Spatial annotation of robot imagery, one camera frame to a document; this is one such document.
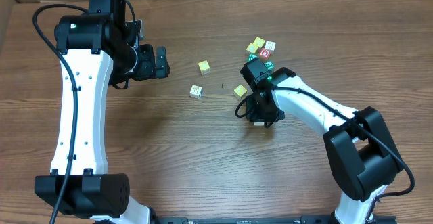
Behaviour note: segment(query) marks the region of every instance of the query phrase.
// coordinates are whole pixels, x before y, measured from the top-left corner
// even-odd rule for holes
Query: wooden table
[[[415,191],[376,213],[400,223],[433,218],[433,0],[136,0],[146,42],[164,45],[171,75],[109,88],[109,173],[126,173],[132,195],[160,216],[293,217],[329,214],[340,189],[320,136],[293,116],[270,129],[234,116],[246,46],[275,41],[277,68],[341,104],[373,106],[416,178]],[[87,3],[78,3],[86,7]],[[35,196],[58,138],[58,59],[32,26],[39,4],[16,5],[0,58],[0,221],[47,223]],[[41,14],[53,41],[66,9]],[[197,63],[208,60],[201,76]],[[189,96],[192,85],[202,99]],[[408,186],[398,175],[390,190]],[[59,223],[91,223],[63,217]]]

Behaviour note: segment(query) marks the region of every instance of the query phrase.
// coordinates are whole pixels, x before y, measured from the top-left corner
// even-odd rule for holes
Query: black cable
[[[53,213],[51,214],[50,218],[50,224],[54,224],[55,218],[57,217],[57,212],[59,210],[60,204],[62,203],[62,198],[65,193],[66,184],[68,182],[70,171],[72,168],[72,162],[74,160],[74,147],[75,147],[75,136],[76,136],[76,125],[77,125],[77,118],[78,118],[78,88],[76,86],[76,81],[74,78],[74,74],[72,73],[72,70],[70,69],[68,63],[63,58],[63,56],[60,54],[60,52],[54,47],[54,45],[49,41],[49,39],[43,34],[42,30],[39,28],[39,25],[37,23],[38,15],[46,9],[50,8],[57,8],[57,7],[65,7],[65,8],[71,8],[71,9],[77,9],[82,12],[87,12],[87,9],[73,6],[73,5],[66,5],[66,4],[51,4],[46,5],[43,7],[40,7],[38,10],[35,11],[33,14],[33,26],[35,27],[36,32],[38,32],[39,36],[44,40],[44,42],[48,45],[48,47],[54,52],[54,54],[60,59],[60,62],[65,67],[66,71],[68,72],[70,82],[72,84],[72,96],[74,100],[74,110],[73,110],[73,116],[72,116],[72,130],[70,134],[70,145],[69,145],[69,155],[68,155],[68,164],[66,166],[66,172],[64,175],[64,180],[62,187],[60,188],[59,196],[57,198],[57,202],[55,203]]]
[[[388,197],[388,196],[402,196],[402,195],[410,193],[413,190],[413,188],[415,187],[415,177],[413,176],[413,173],[412,173],[411,169],[388,146],[386,146],[384,143],[382,143],[377,137],[375,137],[373,134],[371,134],[367,129],[364,129],[361,125],[359,125],[354,120],[352,120],[352,119],[346,117],[345,115],[341,114],[337,109],[332,108],[330,105],[326,104],[323,100],[319,99],[316,95],[313,95],[312,93],[309,93],[308,91],[302,90],[301,88],[297,88],[296,89],[296,88],[291,88],[291,87],[273,87],[272,90],[295,91],[295,92],[302,93],[302,94],[305,94],[305,95],[311,97],[316,102],[318,102],[319,104],[321,104],[323,107],[325,107],[329,111],[333,112],[336,116],[340,117],[341,119],[344,119],[345,121],[349,122],[350,124],[352,124],[353,126],[355,126],[356,128],[358,128],[359,130],[361,130],[363,133],[366,134],[366,136],[368,136],[368,138],[370,138],[370,139],[374,140],[376,143],[380,144],[385,150],[387,150],[389,152],[389,154],[398,163],[400,163],[403,166],[404,170],[407,173],[407,176],[409,177],[409,181],[410,181],[409,187],[407,189],[403,190],[403,191],[383,193],[383,194],[379,194],[376,197],[374,197],[373,198],[373,202],[371,203],[369,212],[367,213],[367,216],[365,217],[366,221],[369,220],[371,214],[373,213],[373,209],[374,209],[374,207],[376,205],[376,202],[379,202],[380,198]]]
[[[115,89],[128,89],[129,88],[129,78],[128,78],[128,76],[127,75],[125,75],[126,76],[126,81],[124,82],[124,85],[123,85],[123,87],[120,87],[120,86],[118,86],[118,85],[112,85]]]
[[[252,106],[248,111],[246,111],[245,112],[245,114],[242,114],[242,115],[239,115],[239,109],[241,108],[241,106],[247,101],[247,100],[249,100],[249,99],[251,99],[251,98],[253,98],[254,97],[254,94],[251,94],[251,95],[247,95],[240,103],[239,103],[239,105],[237,105],[237,108],[236,108],[236,110],[235,110],[235,115],[238,117],[238,118],[243,118],[243,117],[245,117],[246,115],[248,115],[249,113],[251,113],[251,111],[253,111],[253,109],[254,109],[254,106]]]
[[[131,29],[131,33],[129,33],[129,36],[126,38],[127,43],[129,43],[129,42],[133,41],[134,37],[137,35],[136,34],[137,28],[136,28],[136,24],[135,24],[135,12],[134,12],[133,6],[131,5],[131,3],[128,0],[124,0],[124,2],[127,3],[128,7],[131,11],[131,14],[133,16],[133,27]]]

